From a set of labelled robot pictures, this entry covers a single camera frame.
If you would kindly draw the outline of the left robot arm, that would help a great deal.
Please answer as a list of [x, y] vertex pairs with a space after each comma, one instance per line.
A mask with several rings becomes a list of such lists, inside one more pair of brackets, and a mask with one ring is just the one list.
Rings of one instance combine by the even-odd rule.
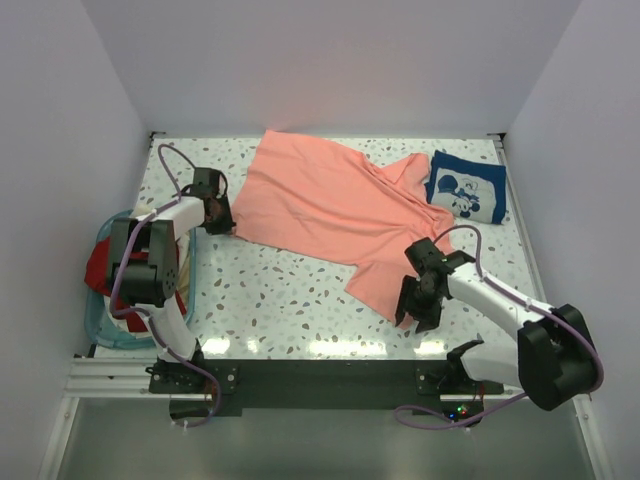
[[176, 363], [173, 382], [185, 392], [200, 390], [207, 368], [193, 359], [198, 340], [190, 332], [176, 299], [179, 279], [178, 240], [196, 228], [209, 235], [235, 227], [226, 176], [197, 168], [193, 181], [168, 204], [145, 216], [121, 217], [111, 224], [106, 263], [110, 314], [137, 314], [145, 323], [161, 361]]

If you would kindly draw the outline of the salmon pink t-shirt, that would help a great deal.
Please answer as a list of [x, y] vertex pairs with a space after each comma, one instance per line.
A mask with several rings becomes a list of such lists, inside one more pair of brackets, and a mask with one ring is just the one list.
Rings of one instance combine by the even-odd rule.
[[405, 250], [454, 224], [426, 200], [429, 167], [423, 153], [378, 167], [344, 145], [268, 130], [232, 205], [235, 234], [354, 267], [346, 292], [393, 321], [414, 272]]

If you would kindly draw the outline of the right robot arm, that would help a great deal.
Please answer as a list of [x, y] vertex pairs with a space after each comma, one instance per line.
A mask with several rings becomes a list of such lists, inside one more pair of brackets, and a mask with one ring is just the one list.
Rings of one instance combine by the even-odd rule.
[[514, 386], [545, 411], [599, 388], [603, 367], [576, 307], [523, 297], [483, 270], [479, 258], [461, 250], [445, 254], [429, 238], [411, 244], [405, 256], [416, 274], [402, 281], [397, 322], [411, 317], [417, 332], [433, 330], [445, 301], [457, 300], [512, 340], [493, 347], [475, 339], [452, 349], [436, 378], [442, 386], [459, 393], [485, 381]]

